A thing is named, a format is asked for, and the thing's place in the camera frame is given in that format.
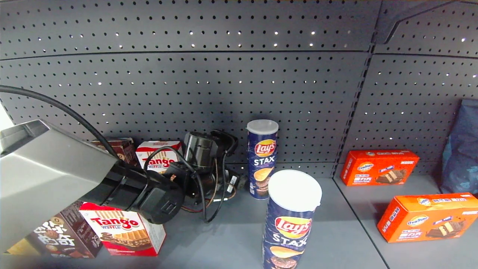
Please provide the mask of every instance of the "snack box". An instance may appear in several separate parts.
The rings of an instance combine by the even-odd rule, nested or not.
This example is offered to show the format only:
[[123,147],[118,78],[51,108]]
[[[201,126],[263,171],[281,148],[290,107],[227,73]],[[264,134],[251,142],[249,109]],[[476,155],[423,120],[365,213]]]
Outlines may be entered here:
[[[120,159],[134,166],[139,165],[138,158],[136,158],[136,154],[134,153],[134,142],[132,138],[109,138],[108,142],[111,144]],[[91,143],[105,149],[98,140],[91,141]]]
[[136,212],[86,202],[80,212],[111,255],[156,256],[166,238],[162,224]]
[[39,256],[42,253],[42,249],[38,246],[34,246],[31,243],[32,238],[27,235],[24,239],[18,241],[15,245],[9,248],[4,254],[12,255],[26,255],[26,256]]
[[45,221],[7,252],[14,255],[94,258],[102,247],[99,237],[78,211],[83,202],[76,201]]
[[456,238],[478,216],[471,193],[395,196],[377,227],[389,243]]
[[347,186],[404,184],[419,159],[409,150],[351,150],[340,177]]
[[[136,149],[136,155],[140,161],[141,168],[144,166],[144,162],[148,156],[163,146],[170,146],[181,152],[181,142],[180,141],[146,141],[141,143]],[[178,156],[170,149],[166,149],[156,154],[148,164],[148,170],[156,171],[160,174],[163,174],[169,167],[169,164],[172,162],[177,162]]]

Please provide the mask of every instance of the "orange box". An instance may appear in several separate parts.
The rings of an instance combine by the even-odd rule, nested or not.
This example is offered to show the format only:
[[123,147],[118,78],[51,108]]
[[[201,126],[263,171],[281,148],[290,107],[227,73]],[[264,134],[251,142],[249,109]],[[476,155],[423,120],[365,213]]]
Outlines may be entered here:
[[351,150],[340,177],[347,186],[404,184],[419,159],[409,150]]
[[460,237],[478,216],[471,193],[395,196],[377,227],[389,243]]

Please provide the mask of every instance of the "potato chip image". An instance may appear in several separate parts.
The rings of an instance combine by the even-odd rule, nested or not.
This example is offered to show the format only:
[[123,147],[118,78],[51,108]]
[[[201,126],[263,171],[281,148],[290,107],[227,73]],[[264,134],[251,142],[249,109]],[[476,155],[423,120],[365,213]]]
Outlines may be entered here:
[[257,181],[264,181],[268,176],[269,174],[271,173],[273,168],[262,168],[260,170],[257,170],[255,173],[254,173],[254,178],[257,180]]
[[303,251],[298,252],[298,251],[295,251],[295,250],[290,249],[290,248],[275,247],[275,246],[270,247],[270,250],[271,250],[272,254],[274,254],[274,256],[279,257],[279,258],[290,258],[290,257],[293,257],[293,256],[300,255],[300,254],[304,253]]

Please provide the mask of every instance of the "gray shelf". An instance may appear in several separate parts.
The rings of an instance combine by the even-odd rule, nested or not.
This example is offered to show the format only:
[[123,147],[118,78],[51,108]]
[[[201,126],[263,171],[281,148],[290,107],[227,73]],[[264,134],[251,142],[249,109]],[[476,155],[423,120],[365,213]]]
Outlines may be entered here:
[[477,223],[463,237],[433,242],[389,244],[379,233],[377,222],[395,195],[439,193],[432,177],[411,176],[404,185],[376,187],[347,187],[338,177],[335,181],[389,268],[471,268],[477,261]]
[[[317,208],[308,247],[298,268],[386,268],[337,186],[318,179],[322,205]],[[165,228],[167,237],[158,257],[110,256],[103,249],[96,259],[3,256],[0,267],[17,268],[261,268],[261,240],[267,201],[241,191],[223,205],[217,218],[203,224],[198,214],[180,212]]]

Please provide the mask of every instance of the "robotic arm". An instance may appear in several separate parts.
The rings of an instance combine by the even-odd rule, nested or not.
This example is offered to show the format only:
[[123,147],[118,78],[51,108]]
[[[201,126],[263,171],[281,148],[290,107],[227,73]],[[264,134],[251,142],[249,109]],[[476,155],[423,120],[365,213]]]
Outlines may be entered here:
[[[38,224],[76,200],[135,211],[149,222],[171,220],[185,202],[202,202],[204,221],[219,211],[230,178],[224,161],[237,147],[237,138],[218,130],[211,134],[188,133],[186,159],[164,175],[128,165],[119,159],[107,140],[83,117],[64,104],[40,93],[0,85],[0,92],[45,101],[70,114],[99,140],[104,151],[44,120],[22,123],[0,132],[0,253],[21,240]],[[208,175],[213,158],[222,158],[222,198],[209,219],[201,175]],[[219,178],[215,178],[218,187]],[[238,187],[244,180],[235,183]]]
[[0,132],[0,251],[80,199],[172,219],[184,201],[173,181],[132,167],[94,145],[35,120]]

